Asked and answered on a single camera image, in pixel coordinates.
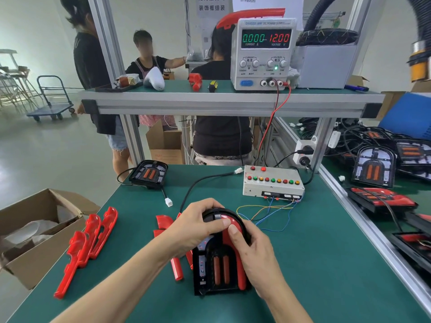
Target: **hand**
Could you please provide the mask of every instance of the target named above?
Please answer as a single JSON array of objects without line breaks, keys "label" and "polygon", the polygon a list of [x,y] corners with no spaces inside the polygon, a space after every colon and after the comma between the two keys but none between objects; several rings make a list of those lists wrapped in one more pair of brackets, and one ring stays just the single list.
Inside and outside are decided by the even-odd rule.
[{"label": "hand", "polygon": [[76,110],[76,113],[77,114],[85,114],[84,106],[82,103],[78,105],[78,109]]},{"label": "hand", "polygon": [[250,246],[233,224],[229,226],[229,236],[240,254],[248,279],[257,294],[267,301],[275,290],[286,282],[268,236],[251,221],[244,220],[243,223],[251,234]]},{"label": "hand", "polygon": [[183,256],[212,233],[226,229],[229,219],[203,222],[202,213],[210,208],[224,207],[215,199],[209,198],[191,203],[180,217],[160,236],[164,236],[173,246],[173,256]]}]

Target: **trolley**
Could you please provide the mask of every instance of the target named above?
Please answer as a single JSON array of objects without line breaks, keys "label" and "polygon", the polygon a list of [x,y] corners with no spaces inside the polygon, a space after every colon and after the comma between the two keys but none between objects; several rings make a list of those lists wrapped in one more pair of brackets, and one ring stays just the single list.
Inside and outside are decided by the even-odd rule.
[{"label": "trolley", "polygon": [[[41,78],[57,78],[60,83],[60,86],[41,86],[40,79]],[[52,120],[62,120],[63,116],[62,113],[66,110],[69,110],[70,113],[75,113],[75,109],[73,108],[73,103],[69,99],[69,96],[67,95],[66,89],[63,85],[63,81],[58,76],[39,76],[37,77],[37,84],[39,85],[40,92],[42,93],[42,96],[44,97],[47,106],[44,106],[42,108],[37,109],[36,111],[33,111],[31,113],[27,114],[27,117],[33,117],[37,122],[40,121],[40,117],[43,116],[50,116]],[[47,91],[59,91],[58,93],[46,93]],[[65,98],[67,102],[50,102],[48,101],[47,96],[55,96],[55,98]]]}]

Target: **black shirt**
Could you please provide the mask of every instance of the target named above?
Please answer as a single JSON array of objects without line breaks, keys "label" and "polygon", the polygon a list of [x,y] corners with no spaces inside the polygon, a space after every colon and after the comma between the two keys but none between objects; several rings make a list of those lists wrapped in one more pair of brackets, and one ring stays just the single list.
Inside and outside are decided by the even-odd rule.
[{"label": "black shirt", "polygon": [[[141,65],[143,71],[148,72],[152,68],[159,66],[160,72],[163,74],[163,71],[165,69],[165,64],[168,59],[156,56],[153,57],[153,66],[151,68],[144,67],[141,60],[139,58],[136,59],[139,64]],[[143,79],[142,71],[138,68],[137,64],[133,61],[129,67],[126,69],[126,74],[138,74],[139,78]]]},{"label": "black shirt", "polygon": [[[75,37],[73,59],[78,78],[85,89],[110,84],[108,70],[99,40],[89,33],[79,32]],[[97,132],[115,135],[116,114],[90,114]]]},{"label": "black shirt", "polygon": [[[228,81],[231,79],[231,62],[211,61],[196,67],[192,73],[201,74],[204,80]],[[248,117],[197,116],[195,130],[193,149],[201,155],[238,156],[240,140],[241,155],[251,152],[252,135]]]}]

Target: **black hair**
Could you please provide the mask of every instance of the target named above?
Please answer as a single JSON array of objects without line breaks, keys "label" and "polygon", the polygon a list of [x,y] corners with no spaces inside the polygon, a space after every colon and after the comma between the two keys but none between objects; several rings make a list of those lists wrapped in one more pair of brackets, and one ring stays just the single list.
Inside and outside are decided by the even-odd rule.
[{"label": "black hair", "polygon": [[85,26],[85,16],[91,15],[90,4],[88,0],[60,0],[63,8],[69,13],[70,17],[67,21],[73,27]]},{"label": "black hair", "polygon": [[234,29],[235,25],[232,25],[229,29],[224,29],[224,27],[214,28],[208,54],[211,59],[213,59],[214,52],[217,52],[219,55],[223,55],[225,60],[230,61],[232,54],[232,32]]},{"label": "black hair", "polygon": [[138,43],[143,40],[149,40],[150,42],[153,42],[153,37],[151,37],[151,34],[149,32],[143,29],[136,31],[133,34],[133,42],[135,43],[135,45],[138,45]]}]

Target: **apron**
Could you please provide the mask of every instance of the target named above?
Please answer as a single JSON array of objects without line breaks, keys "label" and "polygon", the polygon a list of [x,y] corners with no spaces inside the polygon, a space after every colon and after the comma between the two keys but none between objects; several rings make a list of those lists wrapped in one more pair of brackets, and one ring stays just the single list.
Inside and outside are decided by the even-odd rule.
[{"label": "apron", "polygon": [[[153,59],[153,63],[155,62],[156,66],[160,70],[159,64],[157,63],[157,59],[155,59],[154,57],[152,57],[152,59]],[[137,65],[137,67],[139,68],[139,70],[141,71],[142,80],[144,80],[150,71],[145,71],[137,59],[134,62]],[[176,127],[177,126],[175,124],[175,119],[174,119],[173,115],[158,115],[158,114],[142,115],[142,114],[140,114],[138,117],[139,117],[139,123],[144,124],[148,127],[154,126],[154,124],[156,124],[156,122],[159,120],[162,121],[163,126],[170,126],[170,127]]]}]

